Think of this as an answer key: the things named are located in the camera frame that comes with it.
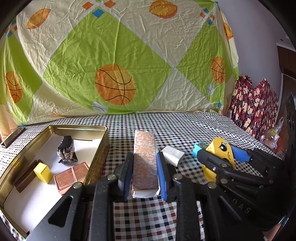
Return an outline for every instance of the checkered tablecloth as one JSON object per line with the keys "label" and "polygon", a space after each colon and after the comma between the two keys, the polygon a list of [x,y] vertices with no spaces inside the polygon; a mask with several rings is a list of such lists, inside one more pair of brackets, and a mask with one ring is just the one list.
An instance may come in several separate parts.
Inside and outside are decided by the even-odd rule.
{"label": "checkered tablecloth", "polygon": [[[26,126],[26,131],[8,149],[0,149],[0,175],[21,149],[50,124],[107,126],[110,150],[103,175],[112,173],[117,165],[123,163],[126,154],[133,151],[135,130],[154,133],[159,150],[170,145],[185,152],[177,172],[197,183],[206,183],[201,164],[191,154],[197,142],[204,141],[209,144],[214,138],[221,137],[241,148],[260,148],[273,154],[248,133],[234,125],[232,120],[217,114],[199,112],[90,116]],[[259,175],[248,163],[236,162],[236,169]],[[24,240],[1,212],[0,217],[17,240]],[[199,218],[201,236],[204,239],[201,213]],[[175,240],[176,203],[165,203],[160,196],[149,199],[132,199],[130,196],[127,203],[114,204],[114,221],[116,240]]]}

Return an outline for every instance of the white eraser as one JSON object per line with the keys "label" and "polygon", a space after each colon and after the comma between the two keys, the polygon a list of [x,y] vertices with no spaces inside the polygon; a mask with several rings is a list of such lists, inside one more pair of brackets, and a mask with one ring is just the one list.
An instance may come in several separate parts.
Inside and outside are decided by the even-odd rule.
{"label": "white eraser", "polygon": [[185,152],[180,151],[176,148],[173,148],[171,146],[166,146],[161,150],[163,153],[166,162],[172,164],[173,166],[177,167],[182,160],[182,158],[185,155]]}

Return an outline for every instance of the plastic bag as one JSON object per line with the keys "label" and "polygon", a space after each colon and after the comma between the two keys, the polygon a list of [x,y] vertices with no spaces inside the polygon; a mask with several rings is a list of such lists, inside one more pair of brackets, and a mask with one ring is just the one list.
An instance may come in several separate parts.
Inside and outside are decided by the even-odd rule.
{"label": "plastic bag", "polygon": [[231,116],[232,116],[232,110],[228,110],[226,115],[225,115],[227,118],[231,119]]}
{"label": "plastic bag", "polygon": [[279,123],[275,125],[273,128],[268,129],[260,136],[259,141],[270,149],[277,148],[277,141],[279,139],[279,133],[284,123],[284,118],[281,117]]}

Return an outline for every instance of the brown chocolate bar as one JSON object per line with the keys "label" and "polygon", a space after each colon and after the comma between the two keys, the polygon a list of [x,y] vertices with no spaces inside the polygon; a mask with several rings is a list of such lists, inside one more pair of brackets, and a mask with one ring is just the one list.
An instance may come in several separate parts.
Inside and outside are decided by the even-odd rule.
{"label": "brown chocolate bar", "polygon": [[29,184],[33,181],[33,179],[36,177],[36,174],[34,172],[34,168],[38,165],[38,163],[42,162],[42,160],[33,161],[30,166],[23,172],[19,178],[13,183],[15,188],[19,193],[21,193]]}
{"label": "brown chocolate bar", "polygon": [[153,197],[158,190],[154,134],[136,130],[133,152],[133,198]]}
{"label": "brown chocolate bar", "polygon": [[64,195],[76,182],[84,182],[89,167],[86,162],[80,163],[54,175],[54,182],[61,195]]}

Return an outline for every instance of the orange patterned box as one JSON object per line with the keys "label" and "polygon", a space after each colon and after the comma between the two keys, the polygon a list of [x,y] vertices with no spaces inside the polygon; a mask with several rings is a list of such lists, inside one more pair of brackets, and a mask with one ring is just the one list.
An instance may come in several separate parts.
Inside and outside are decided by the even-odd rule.
{"label": "orange patterned box", "polygon": [[133,198],[149,198],[159,193],[154,134],[135,132]]}

